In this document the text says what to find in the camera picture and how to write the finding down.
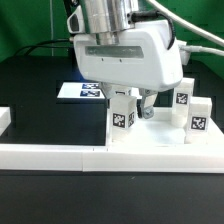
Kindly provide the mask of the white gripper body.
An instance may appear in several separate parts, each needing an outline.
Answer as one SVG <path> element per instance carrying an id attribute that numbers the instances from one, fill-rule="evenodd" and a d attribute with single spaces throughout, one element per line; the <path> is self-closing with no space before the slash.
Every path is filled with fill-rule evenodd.
<path id="1" fill-rule="evenodd" d="M 177 41 L 166 20 L 140 22 L 118 33 L 119 44 L 100 46 L 93 35 L 74 38 L 78 68 L 86 80 L 157 92 L 176 87 L 183 71 Z"/>

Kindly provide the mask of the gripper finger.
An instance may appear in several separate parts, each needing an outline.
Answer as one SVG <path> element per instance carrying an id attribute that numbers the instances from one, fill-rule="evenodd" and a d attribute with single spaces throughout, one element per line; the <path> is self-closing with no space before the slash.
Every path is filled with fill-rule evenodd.
<path id="1" fill-rule="evenodd" d="M 143 89 L 139 90 L 141 96 L 140 104 L 137 106 L 138 117 L 150 119 L 154 116 L 154 103 L 157 98 L 157 92 L 153 90 Z"/>
<path id="2" fill-rule="evenodd" d="M 101 82 L 100 89 L 107 99 L 111 99 L 115 95 L 113 85 L 110 83 Z"/>

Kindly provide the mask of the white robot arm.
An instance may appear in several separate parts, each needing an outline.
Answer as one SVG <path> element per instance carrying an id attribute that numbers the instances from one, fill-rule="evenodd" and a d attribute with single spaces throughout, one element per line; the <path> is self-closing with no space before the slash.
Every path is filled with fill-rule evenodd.
<path id="1" fill-rule="evenodd" d="M 158 10 L 141 11 L 138 0 L 80 0 L 67 26 L 82 76 L 137 88 L 143 118 L 154 115 L 157 93 L 182 80 L 172 20 Z"/>

